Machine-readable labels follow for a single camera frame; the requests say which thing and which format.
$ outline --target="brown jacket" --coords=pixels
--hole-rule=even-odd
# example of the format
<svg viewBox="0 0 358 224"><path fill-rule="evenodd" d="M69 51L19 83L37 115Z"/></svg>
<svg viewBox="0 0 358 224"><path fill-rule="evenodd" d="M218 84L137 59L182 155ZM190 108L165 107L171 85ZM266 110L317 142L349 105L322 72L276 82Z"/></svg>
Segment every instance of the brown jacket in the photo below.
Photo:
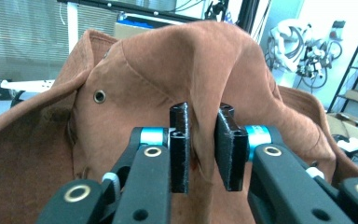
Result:
<svg viewBox="0 0 358 224"><path fill-rule="evenodd" d="M96 104L102 90L106 100ZM329 134L313 96L278 87L260 47L239 28L203 21L117 41L87 31L51 90L0 116L0 223L33 223L63 184L100 180L133 127L168 126L169 108L188 102L189 194L172 196L172 223L254 222L244 191L226 192L216 172L213 130L221 102L240 125L274 125L328 181L358 176Z"/></svg>

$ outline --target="brown fabric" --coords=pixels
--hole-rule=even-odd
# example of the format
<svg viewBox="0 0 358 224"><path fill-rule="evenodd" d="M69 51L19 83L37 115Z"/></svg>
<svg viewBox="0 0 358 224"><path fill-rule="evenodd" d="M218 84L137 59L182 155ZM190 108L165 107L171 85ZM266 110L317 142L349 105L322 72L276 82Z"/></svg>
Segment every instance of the brown fabric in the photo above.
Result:
<svg viewBox="0 0 358 224"><path fill-rule="evenodd" d="M103 104L93 101L99 90L106 93ZM243 192L225 192L215 172L220 102L235 107L240 125L277 126L295 153L319 162L328 181L336 154L342 159L318 101L278 88L260 48L235 26L195 22L118 42L87 31L50 91L0 116L0 214L6 213L0 223L34 222L55 190L75 176L100 180L133 127L168 126L170 106L181 102L189 102L191 115L190 189L172 196L172 223L254 222L246 202L251 165ZM347 167L358 175L358 168Z"/></svg>

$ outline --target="brown cloth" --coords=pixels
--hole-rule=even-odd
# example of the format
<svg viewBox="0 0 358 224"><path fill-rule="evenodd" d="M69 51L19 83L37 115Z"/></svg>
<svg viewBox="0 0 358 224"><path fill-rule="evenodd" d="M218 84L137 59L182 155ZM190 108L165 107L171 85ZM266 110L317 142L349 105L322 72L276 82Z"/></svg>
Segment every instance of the brown cloth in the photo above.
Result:
<svg viewBox="0 0 358 224"><path fill-rule="evenodd" d="M101 104L97 91L106 94ZM358 176L330 136L321 104L278 87L260 47L239 28L203 21L120 41L87 31L51 90L0 116L0 223L34 223L65 183L100 180L133 127L168 127L169 108L182 102L190 108L191 169L188 195L172 196L172 223L254 222L246 199L251 165L242 192L226 192L216 172L221 102L234 106L240 125L276 126L328 181Z"/></svg>

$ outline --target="cyan band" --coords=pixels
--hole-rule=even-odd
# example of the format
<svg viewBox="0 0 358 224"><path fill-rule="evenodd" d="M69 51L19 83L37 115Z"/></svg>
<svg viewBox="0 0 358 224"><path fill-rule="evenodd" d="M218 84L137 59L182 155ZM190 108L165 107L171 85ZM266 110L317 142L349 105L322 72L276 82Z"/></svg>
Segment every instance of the cyan band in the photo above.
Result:
<svg viewBox="0 0 358 224"><path fill-rule="evenodd" d="M255 148L261 144L271 143L271 135L269 129L265 126L253 125L245 126L246 132L248 133L249 141L249 160L253 161L255 154Z"/></svg>
<svg viewBox="0 0 358 224"><path fill-rule="evenodd" d="M158 145L163 144L164 129L158 127L146 127L141 132L141 144Z"/></svg>

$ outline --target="white pole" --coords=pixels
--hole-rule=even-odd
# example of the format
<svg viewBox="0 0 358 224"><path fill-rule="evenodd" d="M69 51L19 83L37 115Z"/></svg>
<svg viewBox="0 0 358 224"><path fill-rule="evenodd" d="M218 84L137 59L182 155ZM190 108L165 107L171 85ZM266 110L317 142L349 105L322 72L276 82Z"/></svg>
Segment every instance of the white pole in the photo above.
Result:
<svg viewBox="0 0 358 224"><path fill-rule="evenodd" d="M77 4L68 2L68 43L69 53L75 47L78 40L78 25L77 25Z"/></svg>

